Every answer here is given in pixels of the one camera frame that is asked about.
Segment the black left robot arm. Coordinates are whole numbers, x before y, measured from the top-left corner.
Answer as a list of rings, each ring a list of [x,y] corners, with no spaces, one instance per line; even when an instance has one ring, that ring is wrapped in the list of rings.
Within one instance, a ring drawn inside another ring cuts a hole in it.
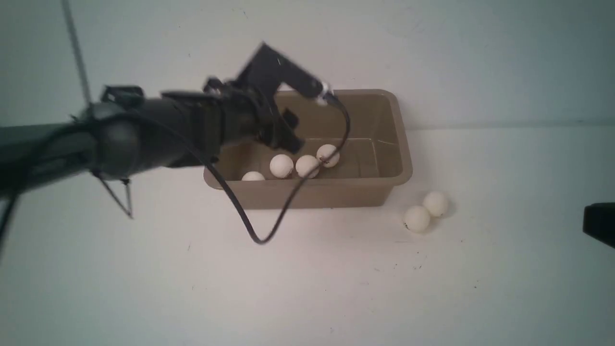
[[[53,132],[59,136],[35,159],[25,190],[86,171],[122,180],[156,169],[199,166],[198,155],[216,163],[222,147],[256,142],[298,153],[298,117],[280,112],[275,91],[237,88],[219,80],[203,91],[171,90],[146,97],[136,86],[108,86],[100,101],[68,123],[1,129],[1,195],[24,175],[26,156]]]

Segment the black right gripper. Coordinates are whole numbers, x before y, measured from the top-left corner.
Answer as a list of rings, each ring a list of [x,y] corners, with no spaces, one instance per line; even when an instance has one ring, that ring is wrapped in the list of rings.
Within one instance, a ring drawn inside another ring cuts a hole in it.
[[[584,208],[583,232],[615,248],[615,203],[597,202]]]

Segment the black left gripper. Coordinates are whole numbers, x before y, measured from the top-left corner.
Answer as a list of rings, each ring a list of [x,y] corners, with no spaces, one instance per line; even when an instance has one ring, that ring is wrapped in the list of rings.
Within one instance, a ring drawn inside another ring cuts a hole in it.
[[[221,148],[256,142],[298,153],[305,141],[295,134],[298,116],[280,111],[274,95],[248,84],[209,79],[202,91],[190,92],[191,144],[198,155],[219,155]]]

